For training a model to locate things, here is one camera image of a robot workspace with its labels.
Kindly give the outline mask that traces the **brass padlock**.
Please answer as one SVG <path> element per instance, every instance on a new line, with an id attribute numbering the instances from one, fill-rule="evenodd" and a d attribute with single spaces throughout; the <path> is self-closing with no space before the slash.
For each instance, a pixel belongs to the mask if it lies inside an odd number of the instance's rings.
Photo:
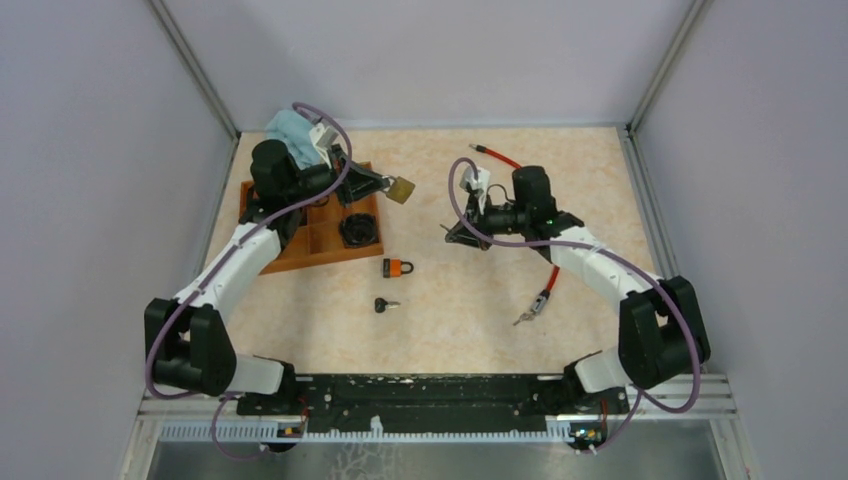
<path id="1" fill-rule="evenodd" d="M 386 186 L 383 192 L 386 198 L 397 204 L 405 204 L 416 188 L 415 183 L 403 177 L 386 176 L 384 180 Z"/>

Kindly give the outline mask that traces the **orange black padlock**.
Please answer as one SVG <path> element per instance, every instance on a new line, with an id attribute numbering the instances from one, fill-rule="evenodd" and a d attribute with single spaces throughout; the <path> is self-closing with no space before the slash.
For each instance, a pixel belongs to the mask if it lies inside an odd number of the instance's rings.
<path id="1" fill-rule="evenodd" d="M 382 260 L 382 276 L 384 278 L 398 278 L 411 274 L 415 269 L 413 263 L 397 258 L 384 258 Z"/>

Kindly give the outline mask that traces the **black head key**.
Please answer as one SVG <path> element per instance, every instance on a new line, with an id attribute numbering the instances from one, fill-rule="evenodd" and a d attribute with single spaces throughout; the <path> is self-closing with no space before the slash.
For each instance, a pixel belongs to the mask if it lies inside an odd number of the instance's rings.
<path id="1" fill-rule="evenodd" d="M 398 301 L 390 301 L 382 297 L 377 297 L 374 299 L 374 311 L 379 314 L 397 308 L 400 305 L 401 303 Z"/>

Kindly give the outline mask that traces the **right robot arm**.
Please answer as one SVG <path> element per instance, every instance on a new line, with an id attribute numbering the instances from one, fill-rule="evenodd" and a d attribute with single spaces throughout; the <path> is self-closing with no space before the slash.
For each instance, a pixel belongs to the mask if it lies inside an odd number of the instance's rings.
<path id="1" fill-rule="evenodd" d="M 614 347 L 579 359 L 564 370 L 563 398 L 576 412 L 590 411 L 603 391 L 633 385 L 651 389 L 695 371 L 711 356 L 694 286 L 682 276 L 661 278 L 608 249 L 569 212 L 558 208 L 541 166 L 512 173 L 514 198 L 494 203 L 490 174 L 468 165 L 459 181 L 469 198 L 452 204 L 460 218 L 448 243 L 488 249 L 520 235 L 520 248 L 537 251 L 605 299 L 618 316 Z"/>

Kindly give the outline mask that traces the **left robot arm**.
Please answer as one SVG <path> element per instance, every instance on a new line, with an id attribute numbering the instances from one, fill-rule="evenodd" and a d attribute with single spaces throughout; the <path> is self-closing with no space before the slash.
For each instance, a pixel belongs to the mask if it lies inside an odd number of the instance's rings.
<path id="1" fill-rule="evenodd" d="M 292 411 L 300 388 L 292 365 L 235 352 L 227 317 L 260 273 L 294 239 L 305 209 L 336 197 L 348 206 L 399 179 L 354 162 L 335 142 L 315 147 L 318 162 L 300 168 L 287 145 L 266 139 L 252 151 L 254 202 L 226 247 L 189 285 L 145 309 L 145 381 L 159 399 L 195 394 L 260 394 L 277 414 Z"/>

